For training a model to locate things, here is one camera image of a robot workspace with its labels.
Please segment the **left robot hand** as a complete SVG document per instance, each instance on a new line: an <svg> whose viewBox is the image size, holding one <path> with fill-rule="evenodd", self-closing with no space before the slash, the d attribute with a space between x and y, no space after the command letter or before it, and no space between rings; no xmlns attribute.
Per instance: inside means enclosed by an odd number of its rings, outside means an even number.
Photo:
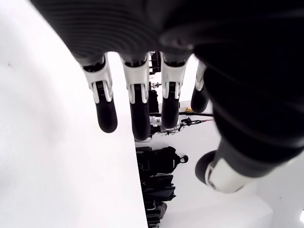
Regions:
<svg viewBox="0 0 304 228"><path fill-rule="evenodd" d="M233 193L304 149L304 3L301 0L34 0L82 67L100 128L117 127L107 53L120 55L133 135L150 134L149 55L160 53L161 121L177 125L191 55L191 108L213 104L221 134L197 178Z"/></svg>

